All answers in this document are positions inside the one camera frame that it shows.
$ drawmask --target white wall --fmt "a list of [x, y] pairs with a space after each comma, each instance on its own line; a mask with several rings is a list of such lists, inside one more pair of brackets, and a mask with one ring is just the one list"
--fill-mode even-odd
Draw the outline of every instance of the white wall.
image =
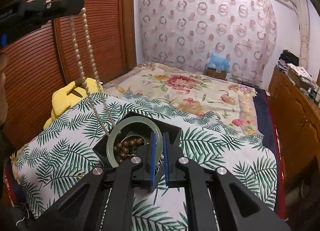
[[[278, 62], [278, 58], [283, 49], [288, 49], [295, 55], [299, 55], [300, 52], [300, 34], [299, 34], [299, 21], [293, 6], [290, 2], [282, 3], [277, 0], [271, 0], [273, 9], [276, 15], [276, 21], [278, 25], [278, 36], [272, 57], [264, 69], [262, 88], [267, 89], [272, 77], [273, 69]], [[137, 49], [137, 63], [142, 63], [142, 51], [140, 41], [140, 28], [139, 28], [139, 0], [135, 0], [135, 33], [136, 33], [136, 49]], [[317, 36], [320, 36], [320, 18], [313, 8], [310, 10], [310, 58], [308, 71], [316, 79], [319, 67], [320, 59], [318, 53], [320, 53], [320, 45], [316, 44]]]

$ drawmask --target cardboard box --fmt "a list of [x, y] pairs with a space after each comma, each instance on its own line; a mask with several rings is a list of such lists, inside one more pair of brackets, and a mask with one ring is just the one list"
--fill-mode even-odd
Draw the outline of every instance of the cardboard box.
[[227, 72], [224, 70], [217, 70], [208, 67], [205, 72], [205, 75], [216, 79], [226, 80]]
[[310, 85], [308, 83], [305, 83], [301, 80], [300, 76], [298, 76], [291, 68], [288, 70], [288, 77], [291, 78], [294, 83], [296, 83], [298, 88], [303, 88], [305, 90], [308, 90]]

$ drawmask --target brown bead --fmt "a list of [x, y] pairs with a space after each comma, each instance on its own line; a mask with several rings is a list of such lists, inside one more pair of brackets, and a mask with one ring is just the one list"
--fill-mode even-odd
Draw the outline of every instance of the brown bead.
[[129, 149], [126, 148], [126, 147], [125, 147], [125, 148], [122, 148], [122, 152], [125, 153], [125, 154], [127, 154], [127, 153], [129, 152]]
[[127, 141], [122, 142], [123, 147], [129, 147], [129, 143]]
[[137, 145], [138, 146], [142, 145], [142, 143], [143, 143], [143, 139], [142, 138], [137, 139]]
[[130, 144], [131, 147], [133, 147], [133, 146], [136, 145], [136, 142], [135, 142], [134, 140], [130, 140], [130, 141], [129, 141], [129, 144]]
[[121, 150], [121, 149], [122, 149], [122, 143], [118, 143], [118, 144], [117, 144], [117, 148], [118, 148], [119, 150]]
[[117, 161], [119, 164], [123, 162], [123, 160], [122, 160], [119, 156], [117, 156], [116, 161]]
[[124, 152], [121, 152], [121, 153], [120, 153], [120, 157], [122, 157], [122, 158], [125, 159], [125, 158], [127, 157], [127, 155], [126, 155]]

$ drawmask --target yellow plush toy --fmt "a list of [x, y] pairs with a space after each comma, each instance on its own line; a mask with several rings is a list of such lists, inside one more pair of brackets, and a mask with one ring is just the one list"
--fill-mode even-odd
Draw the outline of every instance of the yellow plush toy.
[[[86, 79], [87, 86], [89, 88], [90, 94], [99, 92], [97, 88], [97, 83], [92, 78]], [[52, 95], [52, 110], [51, 118], [49, 118], [43, 129], [46, 129], [54, 120], [56, 120], [60, 115], [65, 111], [69, 110], [75, 104], [79, 103], [82, 99], [87, 97], [84, 86], [81, 84], [80, 80], [73, 81], [69, 85], [65, 86], [62, 89], [57, 90]]]

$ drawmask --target palm leaf blanket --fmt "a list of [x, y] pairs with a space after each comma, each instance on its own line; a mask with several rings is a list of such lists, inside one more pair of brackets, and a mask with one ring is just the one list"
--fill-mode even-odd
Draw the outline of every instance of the palm leaf blanket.
[[[94, 104], [107, 127], [108, 114], [98, 93]], [[133, 111], [181, 127], [180, 146], [186, 157], [209, 169], [226, 167], [271, 209], [276, 200], [276, 160], [262, 145], [262, 134], [243, 135], [220, 123], [214, 112], [195, 116], [159, 100], [128, 94], [118, 99], [105, 95], [115, 122]], [[88, 99], [84, 99], [35, 137], [17, 160], [20, 181], [33, 215], [38, 218], [80, 178], [101, 162], [92, 148], [104, 132]], [[133, 230], [186, 230], [188, 219], [183, 188], [167, 188], [162, 177], [148, 194], [136, 188]]]

